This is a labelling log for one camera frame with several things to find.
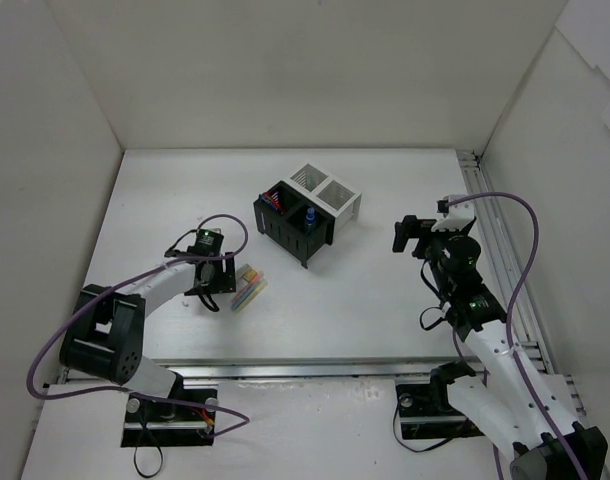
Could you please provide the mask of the beige eraser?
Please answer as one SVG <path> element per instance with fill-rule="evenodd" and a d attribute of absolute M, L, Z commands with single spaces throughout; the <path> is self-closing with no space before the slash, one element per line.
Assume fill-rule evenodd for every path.
<path fill-rule="evenodd" d="M 249 264 L 242 265 L 236 272 L 236 278 L 238 281 L 250 283 L 257 276 L 258 272 L 256 269 L 251 267 Z"/>

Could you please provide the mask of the pastel highlighter set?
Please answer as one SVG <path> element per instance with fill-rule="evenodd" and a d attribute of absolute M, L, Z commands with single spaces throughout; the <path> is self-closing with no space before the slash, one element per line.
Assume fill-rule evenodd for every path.
<path fill-rule="evenodd" d="M 231 302 L 231 310 L 239 312 L 251 303 L 267 286 L 263 272 L 257 272 L 247 285 L 238 292 Z"/>

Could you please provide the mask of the blue pen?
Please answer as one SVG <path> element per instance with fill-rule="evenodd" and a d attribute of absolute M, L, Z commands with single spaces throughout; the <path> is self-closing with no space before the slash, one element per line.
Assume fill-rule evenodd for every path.
<path fill-rule="evenodd" d="M 264 192 L 259 195 L 259 198 L 262 199 L 268 206 L 274 209 L 277 212 L 281 212 L 282 208 L 280 203 L 277 202 L 268 192 Z"/>

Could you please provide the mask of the red pen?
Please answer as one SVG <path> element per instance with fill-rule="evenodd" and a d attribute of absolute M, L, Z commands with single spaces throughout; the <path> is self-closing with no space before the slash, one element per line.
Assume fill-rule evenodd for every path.
<path fill-rule="evenodd" d="M 281 200 L 280 192 L 278 190 L 266 191 L 261 195 L 263 201 L 279 215 L 284 215 L 286 210 L 284 209 Z"/>

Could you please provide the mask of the clear bottle blue cap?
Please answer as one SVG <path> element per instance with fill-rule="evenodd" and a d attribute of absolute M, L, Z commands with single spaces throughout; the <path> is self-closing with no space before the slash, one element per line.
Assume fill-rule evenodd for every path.
<path fill-rule="evenodd" d="M 304 217 L 303 232 L 306 236 L 311 235 L 316 229 L 317 217 L 316 210 L 308 207 Z"/>

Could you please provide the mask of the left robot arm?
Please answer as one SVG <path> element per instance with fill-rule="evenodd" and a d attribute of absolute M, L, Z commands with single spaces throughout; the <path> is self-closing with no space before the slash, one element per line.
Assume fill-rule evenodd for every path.
<path fill-rule="evenodd" d="M 210 262 L 181 262 L 108 295 L 87 310 L 65 333 L 61 364 L 149 396 L 149 408 L 160 418 L 176 418 L 189 398 L 183 377 L 143 355 L 145 320 L 178 295 L 196 296 L 210 312 L 220 310 L 215 294 L 232 293 L 235 263 L 219 260 L 224 236 L 218 229 L 199 229 L 195 243 L 169 258 L 210 257 Z"/>

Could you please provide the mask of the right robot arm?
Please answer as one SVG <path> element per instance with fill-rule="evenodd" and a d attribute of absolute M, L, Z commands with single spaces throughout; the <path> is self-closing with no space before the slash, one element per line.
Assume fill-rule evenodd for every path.
<path fill-rule="evenodd" d="M 444 321 L 492 381 L 484 384 L 464 361 L 444 364 L 431 373 L 430 405 L 463 414 L 507 459 L 514 479 L 600 478 L 606 438 L 566 408 L 509 330 L 506 311 L 477 270 L 481 247 L 472 226 L 440 230 L 433 219 L 407 215 L 394 227 L 393 252 L 416 240 L 412 255 L 431 271 Z"/>

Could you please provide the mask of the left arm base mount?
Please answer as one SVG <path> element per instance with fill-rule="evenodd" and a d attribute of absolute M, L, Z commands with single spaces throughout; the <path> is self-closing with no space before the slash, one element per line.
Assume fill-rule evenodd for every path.
<path fill-rule="evenodd" d="M 196 447 L 214 443 L 212 408 L 178 406 L 128 397 L 121 447 Z"/>

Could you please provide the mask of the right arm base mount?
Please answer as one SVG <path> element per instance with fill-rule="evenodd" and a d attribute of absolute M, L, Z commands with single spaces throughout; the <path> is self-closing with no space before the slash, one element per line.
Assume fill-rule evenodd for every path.
<path fill-rule="evenodd" d="M 431 444 L 461 438 L 482 437 L 483 433 L 462 413 L 441 406 L 429 383 L 397 383 L 394 427 L 405 441 Z"/>

